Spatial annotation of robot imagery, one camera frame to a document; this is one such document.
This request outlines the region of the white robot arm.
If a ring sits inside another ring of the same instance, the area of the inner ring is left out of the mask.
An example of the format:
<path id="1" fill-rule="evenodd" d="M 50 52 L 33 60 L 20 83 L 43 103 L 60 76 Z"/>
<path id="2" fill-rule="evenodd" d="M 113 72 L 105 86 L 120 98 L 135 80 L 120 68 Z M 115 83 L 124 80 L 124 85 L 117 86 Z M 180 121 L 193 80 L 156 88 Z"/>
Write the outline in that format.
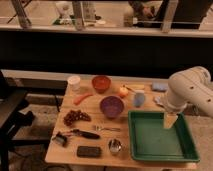
<path id="1" fill-rule="evenodd" d="M 168 89 L 161 97 L 164 106 L 164 128 L 170 129 L 190 102 L 213 118 L 213 90 L 209 88 L 210 72 L 201 66 L 172 74 Z"/>

